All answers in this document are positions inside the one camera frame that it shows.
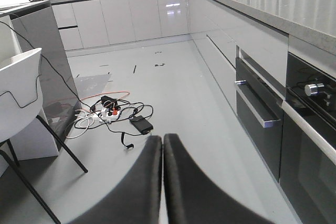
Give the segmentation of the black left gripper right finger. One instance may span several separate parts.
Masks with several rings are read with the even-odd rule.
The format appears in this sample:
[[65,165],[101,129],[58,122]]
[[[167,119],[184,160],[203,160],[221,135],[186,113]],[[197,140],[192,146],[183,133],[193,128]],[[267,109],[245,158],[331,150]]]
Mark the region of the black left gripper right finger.
[[169,223],[270,222],[213,183],[194,162],[177,134],[165,134],[163,156]]

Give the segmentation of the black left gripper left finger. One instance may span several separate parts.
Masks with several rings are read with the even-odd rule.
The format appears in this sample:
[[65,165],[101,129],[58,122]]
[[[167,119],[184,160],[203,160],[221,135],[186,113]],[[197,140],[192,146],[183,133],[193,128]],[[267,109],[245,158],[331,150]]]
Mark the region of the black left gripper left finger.
[[152,135],[116,187],[71,223],[158,223],[161,186],[162,139]]

